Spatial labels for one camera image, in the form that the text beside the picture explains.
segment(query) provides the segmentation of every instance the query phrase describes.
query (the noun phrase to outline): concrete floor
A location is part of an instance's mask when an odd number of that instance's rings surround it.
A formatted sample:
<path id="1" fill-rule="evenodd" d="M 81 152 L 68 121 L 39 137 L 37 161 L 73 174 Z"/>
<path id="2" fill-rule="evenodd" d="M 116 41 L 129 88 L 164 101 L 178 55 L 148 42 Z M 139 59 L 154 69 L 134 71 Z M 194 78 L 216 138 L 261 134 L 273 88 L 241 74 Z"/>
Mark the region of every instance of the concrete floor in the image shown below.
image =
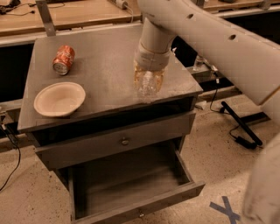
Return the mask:
<path id="1" fill-rule="evenodd" d="M 246 96 L 233 89 L 218 93 L 213 109 L 226 101 L 239 116 L 259 112 Z M 210 100 L 211 95 L 202 95 Z M 185 140 L 182 157 L 194 181 L 206 182 L 201 195 L 175 206 L 150 213 L 125 224 L 210 224 L 231 222 L 229 217 L 210 207 L 214 203 L 225 207 L 226 196 L 234 213 L 241 214 L 242 200 L 252 165 L 265 150 L 247 150 L 237 144 L 228 132 L 236 126 L 230 115 L 209 109 L 197 112 L 192 132 Z M 272 121 L 260 122 L 250 128 L 265 145 L 280 129 Z M 244 136 L 239 128 L 233 134 Z M 67 189 L 55 173 L 48 171 L 34 153 L 34 147 L 21 136 L 20 166 L 0 192 L 0 223 L 3 224 L 64 224 L 70 223 L 70 203 Z M 18 151 L 11 150 L 7 139 L 0 139 L 0 187 L 18 162 Z"/>

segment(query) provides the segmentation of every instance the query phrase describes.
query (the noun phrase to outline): gray tabletop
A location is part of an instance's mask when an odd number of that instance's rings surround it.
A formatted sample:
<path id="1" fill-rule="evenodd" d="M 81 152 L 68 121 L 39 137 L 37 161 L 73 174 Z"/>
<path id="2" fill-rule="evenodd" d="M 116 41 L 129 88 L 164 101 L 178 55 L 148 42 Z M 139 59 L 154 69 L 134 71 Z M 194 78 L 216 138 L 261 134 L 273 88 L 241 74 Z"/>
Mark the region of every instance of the gray tabletop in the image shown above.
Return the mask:
<path id="1" fill-rule="evenodd" d="M 17 129 L 21 133 L 32 132 L 143 106 L 134 87 L 133 63 L 141 32 L 142 25 L 137 24 L 36 40 Z M 74 63 L 65 76 L 53 71 L 53 58 L 61 45 L 70 45 L 75 50 Z M 64 81 L 83 86 L 86 91 L 83 104 L 63 118 L 37 113 L 33 107 L 36 95 L 43 88 Z M 195 79 L 172 55 L 155 102 L 201 91 Z"/>

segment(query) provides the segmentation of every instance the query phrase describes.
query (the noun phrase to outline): screw hole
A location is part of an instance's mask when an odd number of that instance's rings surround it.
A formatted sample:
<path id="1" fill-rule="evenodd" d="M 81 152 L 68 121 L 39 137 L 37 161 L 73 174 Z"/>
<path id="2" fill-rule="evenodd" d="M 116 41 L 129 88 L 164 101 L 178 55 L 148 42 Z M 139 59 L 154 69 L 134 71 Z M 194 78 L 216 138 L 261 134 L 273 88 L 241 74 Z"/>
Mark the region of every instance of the screw hole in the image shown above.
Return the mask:
<path id="1" fill-rule="evenodd" d="M 236 38 L 236 35 L 235 35 L 235 34 L 233 34 L 233 35 L 229 36 L 229 38 L 228 38 L 228 39 L 230 39 L 230 40 L 234 40 L 235 38 Z"/>
<path id="2" fill-rule="evenodd" d="M 190 15 L 188 15 L 186 18 L 192 18 L 193 17 L 193 14 L 190 14 Z"/>

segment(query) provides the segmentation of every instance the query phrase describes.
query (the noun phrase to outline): metal post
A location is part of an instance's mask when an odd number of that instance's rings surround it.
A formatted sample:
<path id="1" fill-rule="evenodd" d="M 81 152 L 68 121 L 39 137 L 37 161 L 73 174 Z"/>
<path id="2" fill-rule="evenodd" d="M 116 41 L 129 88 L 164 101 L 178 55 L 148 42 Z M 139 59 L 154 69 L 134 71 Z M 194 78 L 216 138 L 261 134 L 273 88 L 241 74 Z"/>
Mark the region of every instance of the metal post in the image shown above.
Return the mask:
<path id="1" fill-rule="evenodd" d="M 38 11 L 42 18 L 46 35 L 48 37 L 55 36 L 55 28 L 53 25 L 53 20 L 52 20 L 49 8 L 47 7 L 47 4 L 46 4 L 46 0 L 36 0 L 36 5 L 38 7 Z"/>

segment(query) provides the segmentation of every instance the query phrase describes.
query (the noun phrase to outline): cabinet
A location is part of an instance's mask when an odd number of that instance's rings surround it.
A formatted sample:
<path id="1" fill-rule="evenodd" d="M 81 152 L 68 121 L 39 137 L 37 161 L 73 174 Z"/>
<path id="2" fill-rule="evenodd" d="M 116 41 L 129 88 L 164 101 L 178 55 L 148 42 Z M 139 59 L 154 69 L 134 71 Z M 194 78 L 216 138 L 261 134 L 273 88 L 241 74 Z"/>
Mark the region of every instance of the cabinet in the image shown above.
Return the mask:
<path id="1" fill-rule="evenodd" d="M 73 223 L 122 223 L 196 197 L 204 186 L 180 156 L 202 89 L 172 55 L 161 91 L 142 103 L 133 86 L 141 30 L 125 25 L 35 42 L 17 128 L 66 181 Z M 52 60 L 64 44 L 76 57 L 59 76 Z M 86 100 L 68 117 L 39 115 L 35 96 L 61 81 L 82 85 Z"/>

